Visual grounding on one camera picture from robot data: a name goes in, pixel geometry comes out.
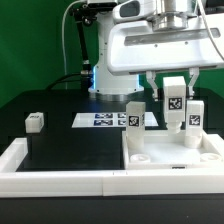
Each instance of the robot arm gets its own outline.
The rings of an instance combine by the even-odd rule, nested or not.
[[[199,69],[223,68],[223,59],[211,43],[202,17],[196,16],[193,1],[155,0],[151,4],[151,15],[134,16],[132,22],[123,18],[123,23],[111,30],[108,69],[113,75],[146,73],[155,99],[157,73],[189,70],[192,80],[188,88],[192,97]],[[119,5],[113,10],[117,22],[121,21],[116,16],[121,8]],[[224,25],[220,22],[223,19],[224,14],[207,16],[211,35],[221,50],[224,49]]]

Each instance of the black surface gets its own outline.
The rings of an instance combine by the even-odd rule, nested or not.
[[[195,99],[205,102],[205,130],[223,136],[224,100],[207,89],[195,91]],[[147,90],[136,100],[147,103],[146,111],[152,111],[159,129],[164,129],[162,102],[152,102],[151,94]],[[45,112],[46,127],[32,136],[32,155],[18,171],[123,169],[122,128],[75,130],[71,125],[76,113],[120,112],[126,103],[89,100],[79,91],[25,92],[0,109],[1,151],[15,137],[25,136],[24,119],[39,111]],[[4,224],[224,223],[224,194],[1,198],[0,220]]]

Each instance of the white plastic tray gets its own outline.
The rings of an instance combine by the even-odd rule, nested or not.
[[[144,148],[129,149],[126,132],[122,133],[126,169],[186,169],[224,166],[224,141],[219,135],[203,132],[200,149],[185,147],[185,131],[168,134],[168,131],[146,131]]]

